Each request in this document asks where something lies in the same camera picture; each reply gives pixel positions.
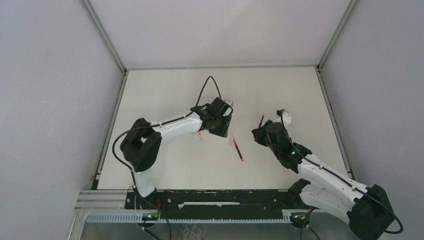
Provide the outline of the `black pen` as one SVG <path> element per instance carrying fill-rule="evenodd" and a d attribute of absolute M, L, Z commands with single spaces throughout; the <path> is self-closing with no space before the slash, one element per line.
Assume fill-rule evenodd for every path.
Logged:
<path fill-rule="evenodd" d="M 259 122 L 259 125 L 258 125 L 258 128 L 261 128 L 262 127 L 263 121 L 264 121 L 264 117 L 265 117 L 265 115 L 262 115 L 262 117 L 260 119 L 260 122 Z"/>

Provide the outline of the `clear pen cap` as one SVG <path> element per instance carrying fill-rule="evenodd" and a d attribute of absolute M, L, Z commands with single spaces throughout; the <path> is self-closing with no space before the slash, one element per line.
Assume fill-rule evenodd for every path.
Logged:
<path fill-rule="evenodd" d="M 230 146 L 234 146 L 234 136 L 231 133 L 228 136 L 228 141 Z"/>

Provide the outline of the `red pen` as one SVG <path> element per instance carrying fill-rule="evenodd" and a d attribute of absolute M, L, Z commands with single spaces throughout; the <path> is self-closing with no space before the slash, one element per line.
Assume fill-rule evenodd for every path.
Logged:
<path fill-rule="evenodd" d="M 236 149 L 236 151 L 237 151 L 237 154 L 238 154 L 238 156 L 239 156 L 239 158 L 240 158 L 240 161 L 241 161 L 241 162 L 244 162 L 244 158 L 243 158 L 242 153 L 241 153 L 241 151 L 240 151 L 240 148 L 239 148 L 239 146 L 238 146 L 238 144 L 237 144 L 237 141 L 233 138 L 233 139 L 232 139 L 232 142 L 233 142 L 233 145 L 234 145 L 234 147 L 235 147 L 235 149 Z"/>

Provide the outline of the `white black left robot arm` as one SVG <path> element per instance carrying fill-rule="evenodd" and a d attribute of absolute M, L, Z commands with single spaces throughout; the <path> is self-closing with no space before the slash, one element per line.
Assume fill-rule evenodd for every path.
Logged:
<path fill-rule="evenodd" d="M 149 209 L 156 203 L 152 166 L 161 145 L 188 133 L 206 130 L 218 137 L 227 137 L 234 112 L 233 103 L 216 97 L 211 103 L 195 105 L 183 115 L 167 120 L 149 122 L 137 119 L 112 143 L 114 158 L 130 170 L 137 202 Z"/>

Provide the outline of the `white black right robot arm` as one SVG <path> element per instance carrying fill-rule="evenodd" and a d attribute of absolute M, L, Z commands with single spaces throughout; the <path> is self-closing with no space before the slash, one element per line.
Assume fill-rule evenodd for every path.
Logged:
<path fill-rule="evenodd" d="M 285 125 L 268 120 L 253 129 L 254 141 L 268 147 L 279 163 L 301 178 L 290 190 L 289 203 L 323 210 L 346 223 L 361 240 L 377 240 L 399 219 L 386 191 L 341 175 L 311 150 L 292 141 Z"/>

